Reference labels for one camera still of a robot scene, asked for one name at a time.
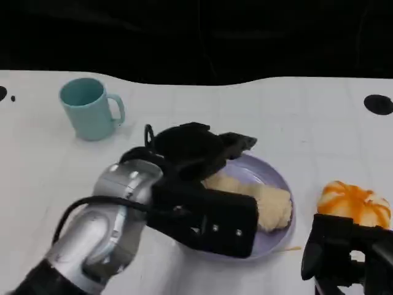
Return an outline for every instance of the white table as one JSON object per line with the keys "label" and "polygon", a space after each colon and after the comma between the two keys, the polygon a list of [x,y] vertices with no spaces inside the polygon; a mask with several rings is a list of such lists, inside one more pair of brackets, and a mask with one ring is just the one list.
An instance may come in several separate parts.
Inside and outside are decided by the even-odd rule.
{"label": "white table", "polygon": [[[58,102],[63,84],[86,76],[103,81],[126,105],[124,126],[96,143],[75,138]],[[393,203],[393,115],[377,116],[363,106],[369,94],[393,97],[389,80],[280,77],[199,87],[0,71],[0,85],[9,91],[0,102],[0,293],[41,259],[63,210],[91,194],[105,167],[142,144],[146,123],[159,132],[198,121],[214,132],[256,136],[251,153],[277,168],[294,193],[297,223],[287,246],[304,246],[321,189],[331,180],[375,189]],[[146,228],[136,260],[105,294],[313,294],[312,280],[300,278],[302,253],[250,263],[207,261]]]}

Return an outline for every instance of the small black dot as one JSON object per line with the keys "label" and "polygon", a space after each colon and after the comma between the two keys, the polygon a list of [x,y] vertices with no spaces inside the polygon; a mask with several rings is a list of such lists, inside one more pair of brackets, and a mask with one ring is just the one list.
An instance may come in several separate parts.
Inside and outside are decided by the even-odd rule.
{"label": "small black dot", "polygon": [[372,94],[364,99],[365,107],[377,115],[389,115],[393,112],[392,100],[384,95]]}
{"label": "small black dot", "polygon": [[0,86],[0,101],[2,101],[7,95],[7,89],[3,86]]}

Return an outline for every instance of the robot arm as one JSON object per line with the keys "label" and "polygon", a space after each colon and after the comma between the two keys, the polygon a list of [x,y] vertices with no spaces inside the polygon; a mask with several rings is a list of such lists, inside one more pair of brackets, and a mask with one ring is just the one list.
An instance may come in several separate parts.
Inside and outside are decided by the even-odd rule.
{"label": "robot arm", "polygon": [[134,259],[145,225],[196,250],[248,257],[257,230],[256,201],[206,190],[200,180],[256,139],[208,130],[186,124],[154,138],[150,127],[151,141],[146,136],[146,147],[130,150],[104,171],[93,195],[105,197],[87,198],[99,202],[84,208],[59,238],[62,218],[52,248],[13,294],[101,294]]}
{"label": "robot arm", "polygon": [[[143,160],[115,164],[100,176],[94,194],[149,205],[150,188],[162,175]],[[87,206],[14,294],[101,294],[134,259],[146,222],[145,213],[125,206]]]}

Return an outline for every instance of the toy pumpkin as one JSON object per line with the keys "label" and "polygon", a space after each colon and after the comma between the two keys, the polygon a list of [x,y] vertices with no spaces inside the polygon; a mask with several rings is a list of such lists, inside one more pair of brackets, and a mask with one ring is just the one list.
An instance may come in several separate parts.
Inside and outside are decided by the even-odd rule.
{"label": "toy pumpkin", "polygon": [[373,191],[365,191],[341,181],[325,186],[318,202],[318,213],[349,217],[361,226],[390,228],[389,202]]}

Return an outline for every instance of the bread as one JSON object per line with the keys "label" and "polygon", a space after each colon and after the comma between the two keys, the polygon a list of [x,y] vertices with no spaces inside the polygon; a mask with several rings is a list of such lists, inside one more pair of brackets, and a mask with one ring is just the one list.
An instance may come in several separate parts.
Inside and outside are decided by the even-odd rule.
{"label": "bread", "polygon": [[267,232],[288,225],[292,214],[289,192],[260,183],[242,184],[223,173],[216,173],[202,182],[208,189],[250,195],[257,201],[258,223]]}
{"label": "bread", "polygon": [[341,181],[325,186],[318,202],[318,213],[349,217],[361,226],[390,228],[389,202],[373,191],[365,191]]}

